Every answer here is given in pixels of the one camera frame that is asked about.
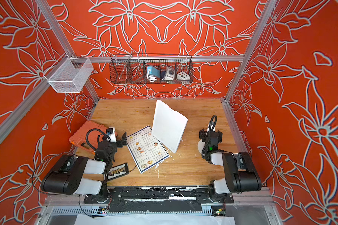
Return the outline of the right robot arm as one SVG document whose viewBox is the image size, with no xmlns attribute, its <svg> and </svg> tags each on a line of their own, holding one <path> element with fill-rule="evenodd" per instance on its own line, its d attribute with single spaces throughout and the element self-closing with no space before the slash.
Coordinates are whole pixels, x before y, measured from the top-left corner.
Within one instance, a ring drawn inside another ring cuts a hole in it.
<svg viewBox="0 0 338 225">
<path fill-rule="evenodd" d="M 208 195 L 223 195 L 260 191 L 262 182 L 247 152 L 233 153 L 219 149 L 223 134 L 216 130 L 217 116 L 213 115 L 208 127 L 199 131 L 198 150 L 208 163 L 222 166 L 224 177 L 213 180 L 208 186 Z"/>
</svg>

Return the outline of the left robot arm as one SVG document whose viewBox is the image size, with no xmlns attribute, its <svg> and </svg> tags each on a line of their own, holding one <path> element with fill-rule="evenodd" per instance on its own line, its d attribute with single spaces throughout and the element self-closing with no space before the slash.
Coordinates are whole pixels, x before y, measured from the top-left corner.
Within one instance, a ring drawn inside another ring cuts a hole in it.
<svg viewBox="0 0 338 225">
<path fill-rule="evenodd" d="M 127 133 L 118 140 L 114 128 L 107 128 L 106 132 L 92 128 L 86 133 L 85 142 L 94 150 L 94 159 L 69 154 L 61 156 L 42 181 L 41 191 L 64 195 L 107 194 L 105 180 L 95 181 L 84 178 L 83 175 L 108 175 L 118 148 L 127 145 Z"/>
</svg>

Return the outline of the laminated dim sum menu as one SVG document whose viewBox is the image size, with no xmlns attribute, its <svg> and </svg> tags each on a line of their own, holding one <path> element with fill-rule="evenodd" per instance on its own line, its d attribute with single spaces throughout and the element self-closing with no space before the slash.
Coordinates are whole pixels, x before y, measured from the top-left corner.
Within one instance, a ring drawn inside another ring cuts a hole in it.
<svg viewBox="0 0 338 225">
<path fill-rule="evenodd" d="M 140 174 L 170 157 L 161 142 L 152 134 L 150 126 L 128 135 L 126 141 Z"/>
</svg>

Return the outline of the white narrow menu rack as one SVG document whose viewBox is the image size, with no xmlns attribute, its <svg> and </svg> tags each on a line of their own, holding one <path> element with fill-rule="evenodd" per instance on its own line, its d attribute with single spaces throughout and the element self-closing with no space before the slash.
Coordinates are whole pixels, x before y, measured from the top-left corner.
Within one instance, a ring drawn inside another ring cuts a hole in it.
<svg viewBox="0 0 338 225">
<path fill-rule="evenodd" d="M 187 122 L 187 117 L 156 101 L 152 134 L 173 153 L 178 150 Z"/>
</svg>

